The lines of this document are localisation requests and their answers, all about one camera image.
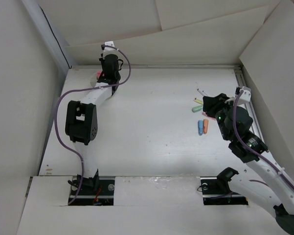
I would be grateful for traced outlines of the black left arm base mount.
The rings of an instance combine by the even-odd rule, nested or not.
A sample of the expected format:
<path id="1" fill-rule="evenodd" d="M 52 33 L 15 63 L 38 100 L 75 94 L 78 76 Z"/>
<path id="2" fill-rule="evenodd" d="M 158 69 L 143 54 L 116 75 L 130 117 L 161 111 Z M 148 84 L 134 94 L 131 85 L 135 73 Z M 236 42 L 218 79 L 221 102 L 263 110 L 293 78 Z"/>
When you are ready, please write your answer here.
<path id="1" fill-rule="evenodd" d="M 83 178 L 81 188 L 77 192 L 80 180 L 81 175 L 68 180 L 69 206 L 113 206 L 115 177 L 100 177 L 97 170 L 93 177 Z"/>

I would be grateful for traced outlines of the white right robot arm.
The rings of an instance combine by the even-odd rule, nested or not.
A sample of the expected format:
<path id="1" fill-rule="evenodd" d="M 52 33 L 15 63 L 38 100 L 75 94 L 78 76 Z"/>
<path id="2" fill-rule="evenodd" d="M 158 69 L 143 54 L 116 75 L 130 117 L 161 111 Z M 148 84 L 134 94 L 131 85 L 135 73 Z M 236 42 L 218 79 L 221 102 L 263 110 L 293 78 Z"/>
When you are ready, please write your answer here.
<path id="1" fill-rule="evenodd" d="M 273 159 L 266 157 L 265 143 L 250 131 L 252 117 L 238 106 L 241 94 L 229 98 L 225 94 L 203 97 L 203 111 L 216 119 L 222 138 L 239 160 L 264 181 L 265 186 L 253 186 L 237 170 L 227 167 L 216 177 L 216 187 L 223 193 L 238 193 L 266 210 L 279 227 L 294 235 L 294 181 Z"/>

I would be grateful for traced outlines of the orange highlighter marker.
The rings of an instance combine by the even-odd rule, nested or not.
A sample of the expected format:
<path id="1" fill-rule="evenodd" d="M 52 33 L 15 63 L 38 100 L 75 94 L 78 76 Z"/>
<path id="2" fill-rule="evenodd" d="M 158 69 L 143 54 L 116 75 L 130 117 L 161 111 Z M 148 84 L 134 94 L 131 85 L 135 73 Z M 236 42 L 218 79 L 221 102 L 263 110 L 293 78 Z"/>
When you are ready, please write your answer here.
<path id="1" fill-rule="evenodd" d="M 209 125 L 209 120 L 208 119 L 204 119 L 203 120 L 203 133 L 207 134 L 208 132 L 208 125 Z"/>

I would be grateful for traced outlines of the blue highlighter marker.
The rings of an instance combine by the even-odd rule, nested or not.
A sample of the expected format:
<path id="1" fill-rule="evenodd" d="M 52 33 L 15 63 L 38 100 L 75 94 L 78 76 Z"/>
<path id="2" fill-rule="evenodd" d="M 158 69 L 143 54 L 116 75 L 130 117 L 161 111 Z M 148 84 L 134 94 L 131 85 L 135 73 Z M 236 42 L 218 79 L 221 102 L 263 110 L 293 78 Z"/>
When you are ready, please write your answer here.
<path id="1" fill-rule="evenodd" d="M 202 136 L 204 134 L 204 121 L 199 120 L 198 121 L 198 134 Z"/>

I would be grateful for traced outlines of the pink capped glue bottle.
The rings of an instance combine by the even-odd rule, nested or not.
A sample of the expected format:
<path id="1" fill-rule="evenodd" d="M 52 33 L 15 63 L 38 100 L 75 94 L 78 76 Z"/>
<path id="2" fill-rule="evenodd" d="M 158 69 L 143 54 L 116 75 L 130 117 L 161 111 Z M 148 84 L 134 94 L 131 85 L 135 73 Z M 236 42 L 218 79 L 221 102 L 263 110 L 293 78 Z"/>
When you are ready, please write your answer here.
<path id="1" fill-rule="evenodd" d="M 96 73 L 96 79 L 97 79 L 97 80 L 99 79 L 101 73 L 102 73 L 102 71 L 98 71 L 98 72 Z"/>

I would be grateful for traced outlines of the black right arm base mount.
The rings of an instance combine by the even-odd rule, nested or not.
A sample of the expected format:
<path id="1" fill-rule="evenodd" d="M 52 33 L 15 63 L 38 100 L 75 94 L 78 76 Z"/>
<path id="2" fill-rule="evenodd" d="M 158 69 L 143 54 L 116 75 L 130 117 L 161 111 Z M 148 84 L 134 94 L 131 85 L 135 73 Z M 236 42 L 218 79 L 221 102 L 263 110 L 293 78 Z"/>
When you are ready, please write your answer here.
<path id="1" fill-rule="evenodd" d="M 230 190 L 228 183 L 239 172 L 227 167 L 217 176 L 201 176 L 198 192 L 202 193 L 205 206 L 248 205 L 246 197 Z"/>

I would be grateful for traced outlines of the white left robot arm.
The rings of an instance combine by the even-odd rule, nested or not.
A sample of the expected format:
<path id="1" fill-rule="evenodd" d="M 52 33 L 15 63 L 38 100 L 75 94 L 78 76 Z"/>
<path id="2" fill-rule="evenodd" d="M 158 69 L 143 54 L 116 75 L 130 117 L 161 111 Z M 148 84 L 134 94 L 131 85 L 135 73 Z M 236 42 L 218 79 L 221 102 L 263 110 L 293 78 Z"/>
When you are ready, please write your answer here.
<path id="1" fill-rule="evenodd" d="M 98 132 L 97 108 L 117 91 L 123 60 L 116 54 L 102 56 L 102 71 L 94 87 L 85 89 L 89 93 L 78 101 L 71 100 L 67 106 L 65 134 L 71 142 L 88 145 Z"/>

